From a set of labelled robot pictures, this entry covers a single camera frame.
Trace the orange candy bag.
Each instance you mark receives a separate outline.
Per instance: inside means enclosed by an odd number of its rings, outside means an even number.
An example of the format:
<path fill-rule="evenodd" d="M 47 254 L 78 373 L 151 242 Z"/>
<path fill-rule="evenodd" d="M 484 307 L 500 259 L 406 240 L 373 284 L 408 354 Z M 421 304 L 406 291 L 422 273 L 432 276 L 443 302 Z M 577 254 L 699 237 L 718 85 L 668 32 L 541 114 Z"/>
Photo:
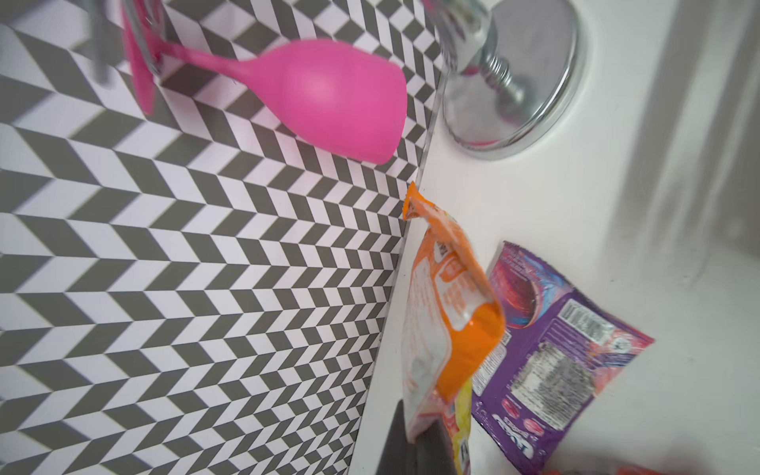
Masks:
<path fill-rule="evenodd" d="M 468 474 L 472 377 L 502 340 L 505 317 L 466 233 L 415 184 L 403 217 L 427 223 L 411 269 L 402 332 L 405 432 L 414 441 L 441 423 L 455 473 Z"/>

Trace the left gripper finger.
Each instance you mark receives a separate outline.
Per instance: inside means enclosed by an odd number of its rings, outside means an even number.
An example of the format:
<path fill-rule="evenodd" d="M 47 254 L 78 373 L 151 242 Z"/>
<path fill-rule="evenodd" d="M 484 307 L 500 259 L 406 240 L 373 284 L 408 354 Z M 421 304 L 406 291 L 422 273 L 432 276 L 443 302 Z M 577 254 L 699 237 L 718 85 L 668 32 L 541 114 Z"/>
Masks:
<path fill-rule="evenodd" d="M 443 420 L 437 417 L 413 443 L 409 443 L 405 433 L 404 404 L 399 401 L 376 474 L 455 475 L 451 440 Z"/>

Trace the red 100 candy bag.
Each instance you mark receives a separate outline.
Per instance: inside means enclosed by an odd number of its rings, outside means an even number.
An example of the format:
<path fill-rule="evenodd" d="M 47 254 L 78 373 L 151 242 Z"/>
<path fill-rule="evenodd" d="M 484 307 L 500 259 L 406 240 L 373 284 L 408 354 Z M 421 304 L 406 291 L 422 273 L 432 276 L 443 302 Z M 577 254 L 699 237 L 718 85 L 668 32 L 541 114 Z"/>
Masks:
<path fill-rule="evenodd" d="M 635 465 L 611 465 L 602 468 L 552 470 L 544 475 L 662 475 L 662 473 Z"/>

